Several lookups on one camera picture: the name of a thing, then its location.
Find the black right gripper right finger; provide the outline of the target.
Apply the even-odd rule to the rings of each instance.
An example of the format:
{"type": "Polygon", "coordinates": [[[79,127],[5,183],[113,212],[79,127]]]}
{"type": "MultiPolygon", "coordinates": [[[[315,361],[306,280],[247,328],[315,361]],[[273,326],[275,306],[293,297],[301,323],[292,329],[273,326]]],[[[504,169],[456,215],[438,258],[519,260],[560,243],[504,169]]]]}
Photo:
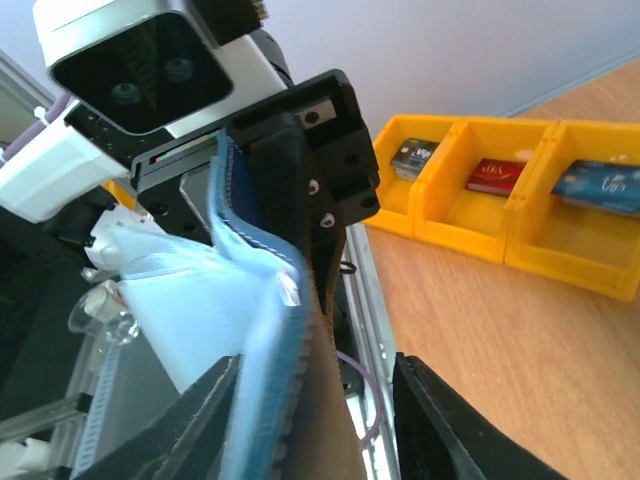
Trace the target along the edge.
{"type": "Polygon", "coordinates": [[[396,354],[394,429],[403,479],[562,479],[416,356],[396,354]]]}

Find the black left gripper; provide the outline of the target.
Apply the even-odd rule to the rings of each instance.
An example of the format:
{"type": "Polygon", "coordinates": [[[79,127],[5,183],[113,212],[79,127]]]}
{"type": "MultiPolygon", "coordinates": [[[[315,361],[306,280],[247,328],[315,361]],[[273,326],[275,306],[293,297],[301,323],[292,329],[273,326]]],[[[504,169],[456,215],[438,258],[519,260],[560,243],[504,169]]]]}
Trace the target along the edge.
{"type": "Polygon", "coordinates": [[[198,180],[216,153],[217,133],[227,133],[243,153],[249,181],[232,197],[257,200],[266,231],[305,257],[325,329],[334,338],[344,226],[380,209],[371,137],[343,71],[320,74],[176,139],[127,134],[84,105],[65,120],[125,167],[139,204],[164,231],[200,242],[208,222],[206,190],[198,180]]]}

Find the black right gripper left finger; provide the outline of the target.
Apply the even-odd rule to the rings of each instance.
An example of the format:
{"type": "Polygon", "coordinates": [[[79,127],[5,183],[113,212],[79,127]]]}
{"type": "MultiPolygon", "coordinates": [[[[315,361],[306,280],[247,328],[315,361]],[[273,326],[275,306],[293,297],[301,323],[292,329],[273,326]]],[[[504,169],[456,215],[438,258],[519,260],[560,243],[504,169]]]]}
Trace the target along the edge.
{"type": "Polygon", "coordinates": [[[162,416],[79,477],[218,478],[240,359],[239,355],[221,358],[162,416]]]}

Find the blue zip card holder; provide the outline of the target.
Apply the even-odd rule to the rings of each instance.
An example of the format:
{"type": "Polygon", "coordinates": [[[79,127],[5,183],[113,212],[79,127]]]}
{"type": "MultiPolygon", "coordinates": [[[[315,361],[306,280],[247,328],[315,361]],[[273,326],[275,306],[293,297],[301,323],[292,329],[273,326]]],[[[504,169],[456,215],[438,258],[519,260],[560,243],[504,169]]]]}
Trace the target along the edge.
{"type": "Polygon", "coordinates": [[[225,479],[362,479],[307,262],[259,227],[244,158],[226,132],[209,171],[212,242],[118,227],[123,295],[179,391],[217,360],[239,376],[222,442],[225,479]]]}

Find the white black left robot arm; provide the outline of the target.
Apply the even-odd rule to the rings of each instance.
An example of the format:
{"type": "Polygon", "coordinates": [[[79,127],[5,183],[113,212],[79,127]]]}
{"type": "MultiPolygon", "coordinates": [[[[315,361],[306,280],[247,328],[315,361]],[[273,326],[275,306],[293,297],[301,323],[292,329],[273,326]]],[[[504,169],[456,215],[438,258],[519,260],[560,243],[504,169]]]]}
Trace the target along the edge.
{"type": "Polygon", "coordinates": [[[38,1],[36,32],[52,80],[72,97],[1,171],[3,392],[34,328],[58,328],[115,209],[106,181],[129,176],[167,232],[203,241],[178,192],[226,129],[254,172],[281,119],[295,118],[318,170],[312,265],[327,305],[328,264],[347,226],[379,210],[379,170],[355,91],[338,69],[291,81],[253,1],[38,1]]]}

